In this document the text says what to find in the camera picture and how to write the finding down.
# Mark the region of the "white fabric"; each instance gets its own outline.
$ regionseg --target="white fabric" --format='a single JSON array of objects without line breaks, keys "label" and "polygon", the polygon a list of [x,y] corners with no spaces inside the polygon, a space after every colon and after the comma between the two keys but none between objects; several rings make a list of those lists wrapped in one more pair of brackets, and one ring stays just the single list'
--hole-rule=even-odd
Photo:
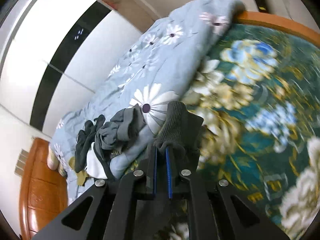
[{"label": "white fabric", "polygon": [[87,166],[84,170],[88,173],[90,177],[96,179],[107,179],[106,173],[104,172],[103,166],[98,160],[96,154],[93,150],[94,142],[91,144],[91,147],[87,153]]}]

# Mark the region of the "wooden bed frame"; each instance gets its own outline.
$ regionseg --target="wooden bed frame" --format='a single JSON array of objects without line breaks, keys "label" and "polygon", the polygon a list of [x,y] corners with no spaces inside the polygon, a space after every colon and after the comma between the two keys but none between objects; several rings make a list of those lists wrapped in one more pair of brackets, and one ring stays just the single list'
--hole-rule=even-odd
[{"label": "wooden bed frame", "polygon": [[48,168],[48,145],[35,138],[24,168],[19,201],[23,240],[31,239],[67,207],[66,179]]},{"label": "wooden bed frame", "polygon": [[[276,15],[244,12],[237,23],[260,25],[299,36],[320,47],[320,34],[302,24]],[[20,227],[23,240],[29,240],[67,207],[66,180],[47,166],[48,142],[36,138],[30,150],[20,191]],[[301,240],[319,234],[320,213]]]}]

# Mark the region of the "green floral bedspread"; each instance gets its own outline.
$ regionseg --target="green floral bedspread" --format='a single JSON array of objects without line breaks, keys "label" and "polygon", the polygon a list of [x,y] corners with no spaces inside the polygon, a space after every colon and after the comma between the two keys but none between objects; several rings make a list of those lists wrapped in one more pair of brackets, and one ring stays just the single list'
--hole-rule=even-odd
[{"label": "green floral bedspread", "polygon": [[319,58],[303,39],[235,24],[182,100],[204,118],[200,173],[229,180],[291,239],[320,208]]}]

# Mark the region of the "tan pillow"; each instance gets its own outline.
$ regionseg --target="tan pillow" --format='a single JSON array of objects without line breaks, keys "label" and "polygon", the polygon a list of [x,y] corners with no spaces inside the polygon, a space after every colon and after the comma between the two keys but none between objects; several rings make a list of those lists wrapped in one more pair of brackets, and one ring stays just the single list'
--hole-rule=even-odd
[{"label": "tan pillow", "polygon": [[51,148],[50,147],[48,147],[48,148],[49,148],[49,152],[48,152],[48,157],[47,157],[47,165],[48,165],[49,169],[55,171],[58,168],[59,159],[56,157],[56,155],[51,150]]}]

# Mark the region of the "white flower pattern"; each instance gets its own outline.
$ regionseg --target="white flower pattern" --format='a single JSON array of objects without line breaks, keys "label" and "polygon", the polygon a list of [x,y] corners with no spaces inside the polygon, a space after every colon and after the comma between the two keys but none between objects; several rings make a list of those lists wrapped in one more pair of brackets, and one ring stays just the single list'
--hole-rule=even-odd
[{"label": "white flower pattern", "polygon": [[63,126],[64,126],[64,122],[62,119],[60,119],[56,129],[61,129]]},{"label": "white flower pattern", "polygon": [[169,232],[169,240],[188,240],[189,239],[189,226],[187,223],[177,223],[171,226],[172,232]]},{"label": "white flower pattern", "polygon": [[179,25],[168,25],[167,35],[162,38],[162,44],[171,45],[178,41],[178,39],[183,35],[182,27]]},{"label": "white flower pattern", "polygon": [[137,89],[134,93],[135,98],[129,103],[130,106],[138,104],[141,107],[144,119],[155,135],[161,128],[159,123],[163,124],[166,119],[168,103],[179,98],[174,91],[167,91],[158,96],[160,88],[160,83],[154,83],[151,88],[149,85],[145,86],[143,92]]},{"label": "white flower pattern", "polygon": [[224,79],[224,74],[215,70],[219,63],[220,61],[216,59],[203,62],[200,69],[196,72],[195,80],[190,89],[182,99],[183,103],[195,105],[199,102],[201,95],[211,95],[212,90]]},{"label": "white flower pattern", "polygon": [[137,78],[144,78],[146,76],[145,71],[153,71],[156,68],[156,63],[159,61],[159,57],[148,58],[145,64],[142,66],[141,71],[137,72]]},{"label": "white flower pattern", "polygon": [[308,154],[310,167],[300,174],[279,207],[281,225],[291,239],[304,234],[320,209],[320,138],[308,140]]},{"label": "white flower pattern", "polygon": [[131,61],[131,63],[124,69],[123,73],[126,74],[128,72],[130,72],[134,67],[139,66],[139,62],[140,62],[141,58],[136,57],[135,59],[133,59]]},{"label": "white flower pattern", "polygon": [[210,160],[210,163],[217,165],[223,163],[227,155],[236,150],[236,138],[240,133],[240,124],[234,117],[224,112],[213,111],[209,108],[198,107],[196,115],[204,119],[203,126],[206,127],[201,140],[201,163]]},{"label": "white flower pattern", "polygon": [[131,62],[137,62],[139,60],[140,52],[141,50],[138,49],[138,46],[135,44],[129,49],[126,56],[131,60]]},{"label": "white flower pattern", "polygon": [[158,42],[159,38],[154,34],[148,34],[144,37],[143,42],[146,44],[144,48],[152,46]]},{"label": "white flower pattern", "polygon": [[108,77],[110,77],[111,75],[113,75],[113,74],[116,73],[116,72],[119,72],[119,70],[120,70],[120,65],[119,65],[119,64],[115,65],[115,66],[113,67],[113,69],[111,69]]},{"label": "white flower pattern", "polygon": [[124,91],[124,87],[132,80],[133,77],[134,77],[134,73],[132,73],[130,78],[128,78],[123,84],[118,85],[118,88],[121,89],[121,94]]},{"label": "white flower pattern", "polygon": [[230,20],[226,16],[217,16],[207,12],[200,14],[199,18],[212,27],[213,33],[220,36],[230,24]]}]

